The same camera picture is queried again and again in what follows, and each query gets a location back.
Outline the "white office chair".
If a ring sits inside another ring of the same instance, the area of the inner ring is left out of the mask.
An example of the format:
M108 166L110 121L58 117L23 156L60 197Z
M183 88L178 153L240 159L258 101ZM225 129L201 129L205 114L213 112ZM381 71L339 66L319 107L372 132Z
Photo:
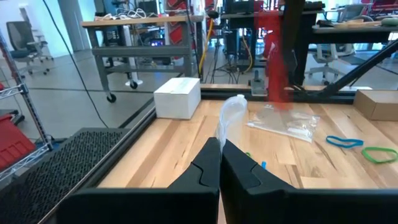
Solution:
M322 63L323 66L310 68L305 74L312 78L314 73L321 73L322 84L329 85L331 83L327 78L329 73L334 75L334 82L340 75L345 75L338 69L331 67L330 64L340 57L354 55L356 51L354 44L317 44L315 48L309 48L308 52L313 56L316 63Z

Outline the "clear plastic zip bag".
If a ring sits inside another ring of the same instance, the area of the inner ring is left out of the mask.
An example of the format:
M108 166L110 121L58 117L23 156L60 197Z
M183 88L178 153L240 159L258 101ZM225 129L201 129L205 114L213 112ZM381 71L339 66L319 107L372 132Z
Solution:
M220 152L223 152L227 141L239 144L247 107L248 101L244 95L232 96L223 103L216 129L216 138L220 144Z
M254 118L248 121L248 126L311 143L319 121L317 115L297 110L280 110L266 104L255 112Z

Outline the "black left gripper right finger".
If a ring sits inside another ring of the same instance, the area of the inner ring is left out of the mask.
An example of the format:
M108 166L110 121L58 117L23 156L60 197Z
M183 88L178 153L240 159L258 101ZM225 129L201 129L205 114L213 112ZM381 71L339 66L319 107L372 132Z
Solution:
M227 224L398 224L398 189L296 189L230 141L220 189Z

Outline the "white cardboard box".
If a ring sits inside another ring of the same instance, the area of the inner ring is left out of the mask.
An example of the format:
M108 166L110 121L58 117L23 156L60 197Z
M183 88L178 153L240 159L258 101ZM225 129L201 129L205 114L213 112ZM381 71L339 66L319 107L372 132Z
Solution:
M171 78L154 92L158 118L191 119L200 101L199 78Z

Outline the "black perforated mat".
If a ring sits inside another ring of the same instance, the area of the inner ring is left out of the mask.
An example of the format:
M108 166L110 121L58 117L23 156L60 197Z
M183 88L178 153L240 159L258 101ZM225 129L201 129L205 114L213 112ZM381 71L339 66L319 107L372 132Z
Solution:
M127 132L80 129L0 190L0 224L37 224Z

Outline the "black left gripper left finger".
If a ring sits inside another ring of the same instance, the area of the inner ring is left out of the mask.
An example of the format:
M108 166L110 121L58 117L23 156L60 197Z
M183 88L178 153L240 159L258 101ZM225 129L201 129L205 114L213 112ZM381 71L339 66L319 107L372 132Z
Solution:
M168 187L81 190L60 204L57 224L216 224L220 163L220 143L208 138Z

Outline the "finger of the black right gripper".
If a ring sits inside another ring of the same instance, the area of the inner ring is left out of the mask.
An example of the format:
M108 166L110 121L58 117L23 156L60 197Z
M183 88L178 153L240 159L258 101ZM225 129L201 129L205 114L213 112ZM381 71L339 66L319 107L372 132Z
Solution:
M305 0L282 0L284 35L296 35L304 10Z

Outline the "brown cardboard box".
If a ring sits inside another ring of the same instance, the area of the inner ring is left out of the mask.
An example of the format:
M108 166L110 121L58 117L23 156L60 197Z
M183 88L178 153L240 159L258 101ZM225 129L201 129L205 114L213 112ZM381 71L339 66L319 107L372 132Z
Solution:
M353 106L367 119L398 121L398 90L358 90Z

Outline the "grey metal bracket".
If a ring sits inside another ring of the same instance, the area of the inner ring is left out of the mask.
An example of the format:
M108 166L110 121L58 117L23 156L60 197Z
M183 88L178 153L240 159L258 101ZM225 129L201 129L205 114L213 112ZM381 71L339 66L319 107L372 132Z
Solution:
M254 76L248 81L248 85L251 87L252 96L267 96L267 86L265 80L260 77L259 71L254 71Z

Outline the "white pole stand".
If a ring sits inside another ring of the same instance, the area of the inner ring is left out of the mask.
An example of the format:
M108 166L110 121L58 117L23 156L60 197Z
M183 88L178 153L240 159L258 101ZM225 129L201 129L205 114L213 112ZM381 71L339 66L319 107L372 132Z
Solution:
M126 46L131 47L132 46L132 38L131 38L131 33L130 33L130 28L129 26L123 26L123 32L124 32L124 43ZM128 58L128 64L132 66L136 66L136 61L134 57L129 57ZM138 79L137 72L128 72L127 73L128 77L128 82L126 85L130 86L132 89L136 89L139 85L143 84L143 81Z

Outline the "red plastic storage bin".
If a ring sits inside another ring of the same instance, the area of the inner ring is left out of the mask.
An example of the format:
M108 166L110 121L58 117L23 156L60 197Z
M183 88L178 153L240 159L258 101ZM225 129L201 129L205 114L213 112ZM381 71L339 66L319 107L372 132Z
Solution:
M7 169L36 148L14 123L11 115L0 116L0 171Z

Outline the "dark office chair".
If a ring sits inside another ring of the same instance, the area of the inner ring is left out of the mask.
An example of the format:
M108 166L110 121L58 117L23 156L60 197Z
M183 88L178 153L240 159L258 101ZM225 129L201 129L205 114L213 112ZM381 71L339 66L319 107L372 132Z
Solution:
M44 59L53 60L52 56L44 55L42 51L48 42L42 40L42 35L38 35L38 40L35 40L31 24L27 21L6 22L6 27L13 48L10 51L12 58L17 62L25 63L25 67L19 69L21 77L24 78L25 73L32 75L34 71L41 71L47 75L49 68L33 65L33 63L36 58L40 63L43 63Z

